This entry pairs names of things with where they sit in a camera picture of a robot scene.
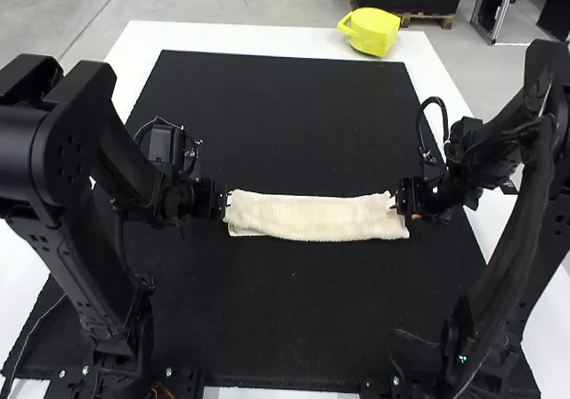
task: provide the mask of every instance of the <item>concrete floor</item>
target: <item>concrete floor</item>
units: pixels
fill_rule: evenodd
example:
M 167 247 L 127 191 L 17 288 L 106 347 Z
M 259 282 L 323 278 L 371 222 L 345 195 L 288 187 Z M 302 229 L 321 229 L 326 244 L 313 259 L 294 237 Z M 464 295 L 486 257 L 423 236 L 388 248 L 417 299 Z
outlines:
M 476 117 L 496 115 L 523 83 L 525 47 L 491 47 L 469 19 L 475 0 L 461 0 L 452 30 L 429 20 L 423 30 Z M 102 61 L 130 20 L 336 27 L 348 0 L 0 0 L 0 67 L 22 52 L 50 54 L 65 70 L 81 59 Z M 518 0 L 499 41 L 545 37 L 538 9 Z

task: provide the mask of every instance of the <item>towel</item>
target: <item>towel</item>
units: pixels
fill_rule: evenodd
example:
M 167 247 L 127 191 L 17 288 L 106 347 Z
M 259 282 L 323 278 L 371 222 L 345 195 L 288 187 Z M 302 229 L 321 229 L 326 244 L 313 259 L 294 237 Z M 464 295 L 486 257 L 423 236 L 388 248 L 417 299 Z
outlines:
M 403 216 L 382 194 L 338 198 L 234 190 L 224 222 L 231 236 L 273 236 L 300 241 L 408 239 Z

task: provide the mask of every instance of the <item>yellow object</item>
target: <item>yellow object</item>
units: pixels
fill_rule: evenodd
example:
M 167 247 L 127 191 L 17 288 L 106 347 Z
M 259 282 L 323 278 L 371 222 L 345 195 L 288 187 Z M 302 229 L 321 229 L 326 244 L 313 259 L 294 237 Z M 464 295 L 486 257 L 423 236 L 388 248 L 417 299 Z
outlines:
M 350 45 L 356 50 L 381 57 L 395 42 L 400 18 L 380 9 L 363 7 L 342 18 L 337 29 L 350 37 Z

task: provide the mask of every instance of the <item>table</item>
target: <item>table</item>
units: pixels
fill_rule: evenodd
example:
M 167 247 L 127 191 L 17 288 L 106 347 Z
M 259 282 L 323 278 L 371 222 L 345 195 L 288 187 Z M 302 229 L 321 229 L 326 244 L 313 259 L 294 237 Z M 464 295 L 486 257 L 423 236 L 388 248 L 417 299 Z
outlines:
M 118 76 L 113 102 L 123 121 L 128 118 L 160 51 L 164 49 L 373 61 L 372 58 L 355 52 L 334 29 L 132 21 L 105 60 Z M 443 98 L 451 124 L 461 117 L 472 117 L 467 104 L 423 32 L 401 31 L 385 60 L 405 63 L 421 101 L 431 95 Z M 436 140 L 440 143 L 440 151 L 443 151 L 443 129 L 436 107 L 427 109 L 427 119 Z M 486 191 L 477 212 L 465 209 L 487 261 L 501 236 L 515 199 L 513 196 L 503 195 L 499 189 Z M 3 297 L 0 304 L 0 314 L 3 315 L 0 325 L 0 360 L 3 362 L 26 321 L 48 272 L 33 250 L 5 224 L 0 224 L 0 241 L 4 245 L 3 254 L 10 256 L 0 260 L 0 296 Z M 566 391 L 565 376 L 570 373 L 570 362 L 566 359 L 570 355 L 570 339 L 566 337 L 566 333 L 570 332 L 570 313 L 564 313 L 564 310 L 567 308 L 568 297 L 570 276 L 560 267 L 526 325 L 523 348 L 545 399 L 562 397 Z M 47 381 L 16 382 L 12 399 L 43 397 L 47 385 Z M 207 388 L 205 397 L 333 399 L 356 396 Z

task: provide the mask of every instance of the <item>pallet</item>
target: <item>pallet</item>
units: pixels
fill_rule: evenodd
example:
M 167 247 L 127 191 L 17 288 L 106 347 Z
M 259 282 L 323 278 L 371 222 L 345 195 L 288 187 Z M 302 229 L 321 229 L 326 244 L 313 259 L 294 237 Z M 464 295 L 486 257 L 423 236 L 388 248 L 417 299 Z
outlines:
M 356 0 L 348 0 L 348 3 L 350 3 L 350 6 L 353 10 L 356 10 L 358 8 L 358 2 Z M 410 20 L 413 18 L 438 20 L 440 26 L 443 29 L 451 29 L 453 27 L 453 20 L 455 19 L 455 14 L 430 14 L 422 12 L 391 13 L 402 18 L 402 21 L 400 22 L 400 28 L 408 28 L 410 26 Z

